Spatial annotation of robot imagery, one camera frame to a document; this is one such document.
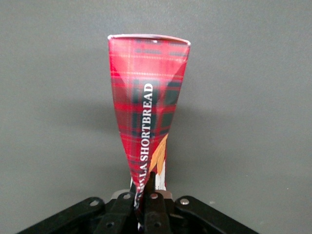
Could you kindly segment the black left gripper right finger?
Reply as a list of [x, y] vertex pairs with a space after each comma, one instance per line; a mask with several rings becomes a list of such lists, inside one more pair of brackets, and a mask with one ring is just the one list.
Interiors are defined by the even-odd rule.
[[170, 200], [171, 193], [156, 189], [156, 173], [151, 172], [144, 189], [143, 230], [145, 234], [171, 233], [165, 199]]

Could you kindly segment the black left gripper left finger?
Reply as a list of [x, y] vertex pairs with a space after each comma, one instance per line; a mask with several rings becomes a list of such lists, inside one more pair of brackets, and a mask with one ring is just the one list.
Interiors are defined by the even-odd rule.
[[134, 215], [135, 186], [113, 193], [105, 205], [105, 214], [100, 219], [96, 234], [135, 234], [137, 219]]

